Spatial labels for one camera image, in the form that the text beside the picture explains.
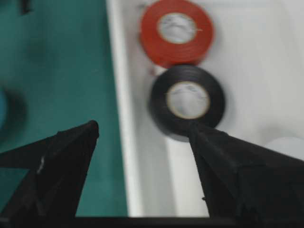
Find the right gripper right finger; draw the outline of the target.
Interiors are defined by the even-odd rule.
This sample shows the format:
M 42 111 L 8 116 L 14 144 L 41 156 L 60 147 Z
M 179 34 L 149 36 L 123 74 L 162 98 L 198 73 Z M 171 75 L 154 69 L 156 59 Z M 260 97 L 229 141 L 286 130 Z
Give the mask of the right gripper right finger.
M 191 123 L 187 136 L 209 216 L 252 228 L 304 225 L 304 163 Z

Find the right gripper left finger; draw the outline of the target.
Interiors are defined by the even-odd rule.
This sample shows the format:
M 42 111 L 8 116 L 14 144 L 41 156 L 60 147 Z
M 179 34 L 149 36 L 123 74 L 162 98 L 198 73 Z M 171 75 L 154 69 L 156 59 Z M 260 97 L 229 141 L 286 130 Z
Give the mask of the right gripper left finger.
M 1 227 L 46 228 L 74 219 L 98 137 L 91 120 L 3 152 L 2 168 L 28 172 L 0 213 Z

